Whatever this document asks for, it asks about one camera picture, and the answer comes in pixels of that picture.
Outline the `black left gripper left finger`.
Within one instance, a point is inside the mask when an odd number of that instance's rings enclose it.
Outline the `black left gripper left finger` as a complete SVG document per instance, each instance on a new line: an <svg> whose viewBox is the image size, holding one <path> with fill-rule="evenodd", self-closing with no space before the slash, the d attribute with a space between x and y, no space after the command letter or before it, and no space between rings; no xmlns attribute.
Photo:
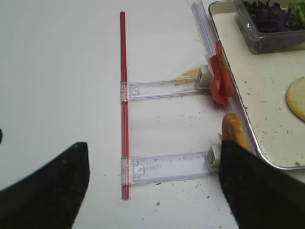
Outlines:
<svg viewBox="0 0 305 229"><path fill-rule="evenodd" d="M2 229L71 229L90 180L88 147L77 142L0 192Z"/></svg>

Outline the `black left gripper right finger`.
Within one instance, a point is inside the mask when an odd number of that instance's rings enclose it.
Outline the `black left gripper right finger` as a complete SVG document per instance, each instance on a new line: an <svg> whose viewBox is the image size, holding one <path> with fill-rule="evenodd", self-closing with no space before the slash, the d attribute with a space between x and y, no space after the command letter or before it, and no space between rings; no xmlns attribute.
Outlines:
<svg viewBox="0 0 305 229"><path fill-rule="evenodd" d="M219 181L240 229L303 229L305 185L231 140L221 146Z"/></svg>

